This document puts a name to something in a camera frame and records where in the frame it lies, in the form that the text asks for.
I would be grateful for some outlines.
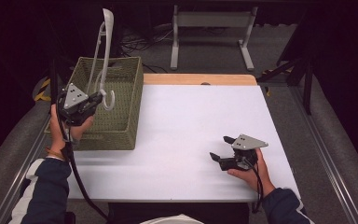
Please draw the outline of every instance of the basket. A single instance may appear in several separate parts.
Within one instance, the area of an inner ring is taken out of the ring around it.
[[[86,92],[89,83],[92,61],[92,58],[80,57],[69,80],[83,92]],[[99,83],[95,85],[95,80],[102,69],[103,59],[97,59],[89,94],[99,90]],[[109,59],[104,89],[107,92],[106,102],[111,100],[109,92],[115,92],[115,107],[106,111],[98,105],[93,125],[83,133],[79,147],[74,150],[135,149],[143,86],[140,57]]]

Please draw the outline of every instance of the person's right hand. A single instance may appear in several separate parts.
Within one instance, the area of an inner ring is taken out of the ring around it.
[[[255,152],[258,158],[255,168],[258,168],[258,174],[260,176],[261,182],[263,183],[263,197],[266,197],[273,190],[275,190],[275,187],[272,185],[272,182],[269,179],[269,170],[267,168],[266,162],[264,161],[260,148],[257,148]],[[236,169],[229,169],[227,173],[244,180],[254,191],[257,191],[257,176],[253,170],[240,171]]]

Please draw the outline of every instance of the sleeve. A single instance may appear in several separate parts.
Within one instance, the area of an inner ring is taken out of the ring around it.
[[[275,189],[263,201],[269,224],[314,224],[291,189]]]
[[[30,184],[13,209],[10,223],[63,223],[71,172],[66,161],[35,161],[26,175]]]

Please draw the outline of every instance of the white metal stand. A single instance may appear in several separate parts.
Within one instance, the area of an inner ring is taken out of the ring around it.
[[[173,43],[171,55],[171,69],[178,67],[179,54],[179,27],[246,27],[245,37],[239,40],[243,59],[248,71],[255,69],[247,45],[255,22],[257,7],[247,12],[192,12],[178,11],[178,6],[173,10]]]

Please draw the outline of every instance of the hand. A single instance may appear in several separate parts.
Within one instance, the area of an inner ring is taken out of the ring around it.
[[[81,126],[71,127],[71,136],[76,140],[80,140],[83,132],[85,132],[89,127],[91,127],[94,117],[88,117]],[[56,105],[51,106],[51,118],[50,118],[50,131],[51,131],[51,149],[56,153],[61,154],[61,149],[65,147],[65,142],[62,139],[62,132],[60,125],[58,123]]]
[[[260,176],[261,182],[263,183],[263,197],[266,197],[273,190],[275,190],[275,187],[272,185],[271,180],[269,179],[269,170],[267,168],[266,162],[264,161],[260,148],[257,148],[255,152],[258,158],[255,168],[258,168],[258,175]],[[254,191],[257,191],[257,176],[253,170],[240,171],[236,169],[229,169],[227,173],[244,180]]]

